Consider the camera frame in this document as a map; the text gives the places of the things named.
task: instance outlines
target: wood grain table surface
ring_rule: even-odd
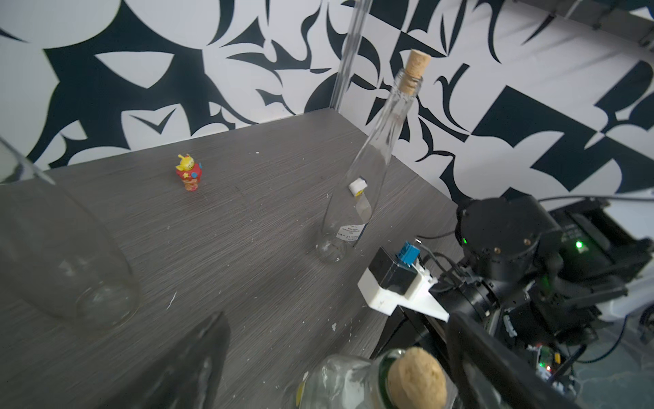
[[[366,306],[361,274],[380,246],[452,230],[456,205],[393,158],[355,252],[321,263],[329,195],[365,138],[323,109],[49,171],[108,228],[143,299],[87,339],[0,289],[0,407],[93,408],[212,311],[232,326],[215,408],[278,408],[325,356],[368,356],[386,317]],[[175,174],[186,153],[203,166],[196,192]],[[452,237],[433,247],[462,256]]]

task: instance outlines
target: small toy figurine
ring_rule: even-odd
[[[198,188],[198,183],[202,176],[202,164],[199,162],[195,163],[188,153],[186,156],[177,156],[181,158],[179,165],[175,166],[177,168],[177,176],[179,176],[182,179],[182,182],[184,182],[184,187],[189,192],[193,192]]]

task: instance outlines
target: white label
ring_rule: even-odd
[[[361,232],[364,231],[365,227],[365,224],[350,224],[348,226],[342,226],[338,229],[336,237],[345,241],[359,240],[359,236],[361,236]]]

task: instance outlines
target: cork stopper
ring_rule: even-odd
[[[432,57],[429,54],[418,50],[411,50],[404,72],[413,78],[420,78],[424,74],[424,70],[427,68],[431,59]]]
[[[443,369],[427,351],[412,347],[393,362],[387,389],[398,409],[443,409],[447,400]]]
[[[415,94],[416,86],[431,59],[432,57],[429,54],[418,50],[411,50],[407,66],[404,68],[404,78],[402,78],[402,82],[398,87],[400,91],[408,95]]]

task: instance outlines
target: black and white patterned wall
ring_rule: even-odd
[[[431,54],[394,154],[454,201],[654,187],[648,46],[504,0],[374,0],[362,35],[341,114],[371,131],[409,50]]]
[[[333,0],[0,5],[0,135],[43,169],[329,105]]]

